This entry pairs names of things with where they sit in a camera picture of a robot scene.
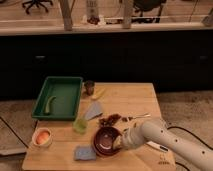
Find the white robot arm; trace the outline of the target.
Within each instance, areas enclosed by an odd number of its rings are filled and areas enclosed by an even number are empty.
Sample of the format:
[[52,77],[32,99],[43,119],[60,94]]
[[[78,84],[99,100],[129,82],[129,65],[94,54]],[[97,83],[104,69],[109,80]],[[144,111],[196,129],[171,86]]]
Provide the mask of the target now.
[[127,128],[113,142],[113,148],[136,149],[149,141],[172,150],[202,171],[213,171],[213,150],[170,132],[165,121],[160,118],[149,119]]

